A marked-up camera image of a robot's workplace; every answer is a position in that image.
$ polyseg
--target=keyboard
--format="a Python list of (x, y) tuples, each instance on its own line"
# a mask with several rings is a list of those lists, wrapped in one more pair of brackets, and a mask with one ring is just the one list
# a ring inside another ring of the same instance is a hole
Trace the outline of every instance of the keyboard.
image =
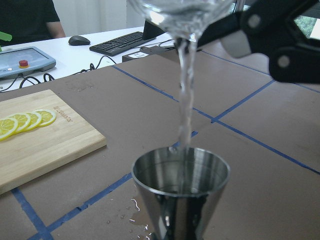
[(148, 40), (142, 39), (143, 33), (140, 31), (136, 31), (133, 33), (129, 33), (127, 35), (123, 35), (117, 37), (115, 39), (94, 45), (89, 47), (89, 49), (93, 52), (107, 55), (107, 56), (114, 56), (120, 53), (123, 53), (129, 49), (135, 48), (139, 45), (144, 43), (150, 42), (155, 38), (151, 38)]

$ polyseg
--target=table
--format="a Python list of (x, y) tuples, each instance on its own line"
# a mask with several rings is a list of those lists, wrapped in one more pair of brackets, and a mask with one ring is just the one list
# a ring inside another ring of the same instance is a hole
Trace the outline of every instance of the table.
[[(3, 51), (13, 50), (13, 49), (20, 49), (25, 47), (37, 47), (41, 51), (45, 52), (46, 54), (50, 55), (56, 60), (56, 65), (54, 68), (49, 69), (46, 72), (34, 72), (31, 76), (39, 79), (43, 82), (43, 74), (49, 73), (55, 79), (66, 77), (75, 73), (80, 72), (81, 70), (88, 70), (90, 68), (90, 64), (92, 63), (95, 67), (97, 67), (101, 57), (103, 56), (100, 53), (96, 53), (89, 50), (90, 46), (94, 46), (103, 42), (106, 42), (111, 39), (115, 39), (117, 37), (133, 33), (133, 32), (143, 32), (143, 27), (133, 27), (133, 28), (126, 28), (126, 29), (119, 29), (113, 31), (105, 31), (105, 32), (97, 32), (91, 34), (82, 35), (83, 37), (90, 40), (90, 45), (81, 45), (81, 46), (71, 46), (69, 45), (69, 37), (57, 38), (57, 39), (50, 39), (44, 41), (36, 41), (36, 42), (29, 42), (17, 45), (10, 45), (2, 47)], [(149, 45), (169, 40), (170, 37), (167, 33), (158, 36), (156, 39), (143, 44)], [(125, 51), (121, 54), (115, 55), (111, 57), (116, 63), (122, 62), (122, 56), (131, 54), (134, 52), (139, 51), (139, 48), (133, 48), (128, 51)], [(101, 61), (99, 68), (106, 67), (113, 65), (114, 63), (107, 57), (104, 57)], [(19, 85), (22, 81), (22, 78), (18, 78), (18, 80), (14, 83), (10, 90), (14, 90), (19, 88)], [(13, 82), (13, 79), (0, 79), (0, 88), (6, 89), (10, 86)], [(24, 87), (31, 86), (32, 84), (29, 82), (25, 82), (23, 84)]]
[[(0, 195), (0, 239), (148, 239), (130, 171), (177, 141), (179, 69), (173, 50), (0, 94), (50, 89), (107, 138), (106, 148)], [(275, 82), (265, 56), (233, 59), (219, 42), (197, 53), (194, 84), (191, 144), (231, 167), (204, 239), (318, 239), (319, 85)]]

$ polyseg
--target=black mouse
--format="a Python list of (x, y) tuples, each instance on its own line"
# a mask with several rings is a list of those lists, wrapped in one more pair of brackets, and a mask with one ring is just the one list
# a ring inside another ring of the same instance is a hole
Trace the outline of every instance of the black mouse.
[(83, 36), (72, 36), (69, 39), (69, 44), (71, 46), (81, 46), (81, 45), (90, 45), (90, 41)]

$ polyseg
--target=wooden cutting board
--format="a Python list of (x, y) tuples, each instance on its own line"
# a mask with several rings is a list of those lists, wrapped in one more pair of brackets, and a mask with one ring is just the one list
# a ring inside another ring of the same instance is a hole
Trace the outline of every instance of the wooden cutting board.
[(0, 194), (106, 145), (106, 138), (53, 91), (0, 102), (0, 119), (49, 109), (56, 120), (0, 141)]

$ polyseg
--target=metal jigger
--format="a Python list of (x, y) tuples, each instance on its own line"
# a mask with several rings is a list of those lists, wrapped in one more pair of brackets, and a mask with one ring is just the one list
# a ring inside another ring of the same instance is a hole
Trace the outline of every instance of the metal jigger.
[(157, 240), (202, 240), (229, 180), (228, 164), (209, 151), (189, 148), (185, 162), (180, 159), (176, 148), (164, 147), (146, 153), (133, 165), (132, 177)]

